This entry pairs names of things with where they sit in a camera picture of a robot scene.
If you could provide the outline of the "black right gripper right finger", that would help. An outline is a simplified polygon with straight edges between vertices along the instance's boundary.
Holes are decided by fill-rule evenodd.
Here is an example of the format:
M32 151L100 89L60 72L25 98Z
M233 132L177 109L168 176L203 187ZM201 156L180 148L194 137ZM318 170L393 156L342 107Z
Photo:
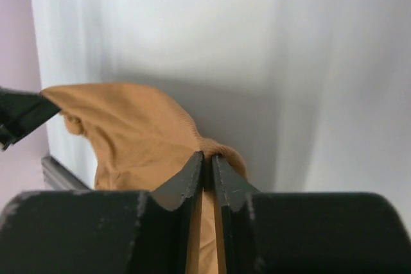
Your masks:
M253 197L259 192L221 155L211 159L216 245L220 273L261 273L259 221Z

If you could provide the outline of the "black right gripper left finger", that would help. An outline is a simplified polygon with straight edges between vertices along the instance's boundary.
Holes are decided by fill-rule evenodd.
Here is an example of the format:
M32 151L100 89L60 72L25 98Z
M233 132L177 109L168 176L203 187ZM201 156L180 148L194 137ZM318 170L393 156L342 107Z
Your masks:
M163 273L198 273L202 217L204 154L196 151L183 168L152 193L164 209L155 229L159 257L166 260Z

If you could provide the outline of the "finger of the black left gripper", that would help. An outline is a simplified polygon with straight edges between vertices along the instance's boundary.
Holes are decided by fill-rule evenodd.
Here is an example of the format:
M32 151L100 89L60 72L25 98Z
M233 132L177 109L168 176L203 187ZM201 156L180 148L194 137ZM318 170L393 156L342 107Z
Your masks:
M1 88L1 150L5 151L55 116L61 108L40 93Z

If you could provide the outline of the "mustard yellow tank top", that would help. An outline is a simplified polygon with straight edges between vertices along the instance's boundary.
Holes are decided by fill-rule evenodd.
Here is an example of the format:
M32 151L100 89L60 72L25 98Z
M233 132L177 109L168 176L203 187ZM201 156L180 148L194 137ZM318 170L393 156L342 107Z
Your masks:
M85 137L96 154L97 190L155 190L197 151L222 155L241 176L247 168L233 148L202 136L191 116L158 89L136 83L48 87L67 131Z

